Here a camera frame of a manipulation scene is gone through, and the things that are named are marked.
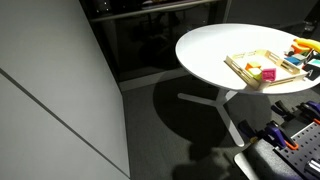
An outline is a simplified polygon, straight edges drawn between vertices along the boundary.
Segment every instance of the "pink block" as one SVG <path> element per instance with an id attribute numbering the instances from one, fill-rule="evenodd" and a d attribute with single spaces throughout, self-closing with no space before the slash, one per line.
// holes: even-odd
<path id="1" fill-rule="evenodd" d="M 274 81 L 276 80 L 276 68 L 268 68 L 262 70 L 262 80 Z"/>

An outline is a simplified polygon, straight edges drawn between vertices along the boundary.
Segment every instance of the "wall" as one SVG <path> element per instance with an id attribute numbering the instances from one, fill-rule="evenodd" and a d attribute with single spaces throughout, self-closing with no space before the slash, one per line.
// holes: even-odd
<path id="1" fill-rule="evenodd" d="M 0 18 L 0 68 L 129 176 L 122 96 L 80 3 L 2 1 Z"/>
<path id="2" fill-rule="evenodd" d="M 1 180 L 128 180 L 0 74 Z"/>

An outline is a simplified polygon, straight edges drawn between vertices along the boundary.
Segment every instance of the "table top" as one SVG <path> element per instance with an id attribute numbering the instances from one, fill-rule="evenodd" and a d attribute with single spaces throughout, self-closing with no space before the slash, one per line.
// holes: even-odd
<path id="1" fill-rule="evenodd" d="M 195 77 L 214 86 L 248 94 L 286 94 L 309 89 L 320 82 L 285 83 L 252 89 L 225 62 L 227 55 L 267 49 L 281 58 L 296 36 L 272 28 L 248 24 L 217 24 L 189 31 L 176 45 L 181 65 Z"/>

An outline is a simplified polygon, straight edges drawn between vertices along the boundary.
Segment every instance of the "pegboard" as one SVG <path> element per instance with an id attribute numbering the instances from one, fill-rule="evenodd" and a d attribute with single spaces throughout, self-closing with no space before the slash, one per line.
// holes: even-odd
<path id="1" fill-rule="evenodd" d="M 311 123 L 297 134 L 292 136 L 292 140 L 298 143 L 297 150 L 286 147 L 280 149 L 276 147 L 274 151 L 294 169 L 302 178 L 317 180 L 317 178 L 304 170 L 305 165 L 312 158 L 320 161 L 320 125 Z"/>

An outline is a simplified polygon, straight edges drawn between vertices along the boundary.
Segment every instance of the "table base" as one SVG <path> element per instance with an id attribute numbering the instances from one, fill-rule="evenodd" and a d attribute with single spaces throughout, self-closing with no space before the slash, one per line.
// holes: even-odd
<path id="1" fill-rule="evenodd" d="M 237 92 L 234 92 L 234 91 L 219 89 L 219 93 L 218 93 L 216 100 L 201 98 L 201 97 L 192 96 L 192 95 L 188 95 L 188 94 L 184 94 L 184 93 L 179 93 L 178 98 L 183 99 L 183 100 L 187 100 L 187 101 L 192 101 L 192 102 L 199 103 L 199 104 L 213 106 L 213 107 L 217 108 L 217 110 L 221 116 L 221 119 L 223 120 L 224 124 L 226 125 L 233 141 L 235 142 L 235 144 L 237 146 L 243 147 L 244 141 L 243 141 L 241 135 L 239 134 L 239 131 L 237 130 L 236 126 L 234 125 L 232 119 L 228 115 L 226 109 L 223 107 L 223 105 L 226 102 L 228 102 L 236 94 L 237 94 Z"/>

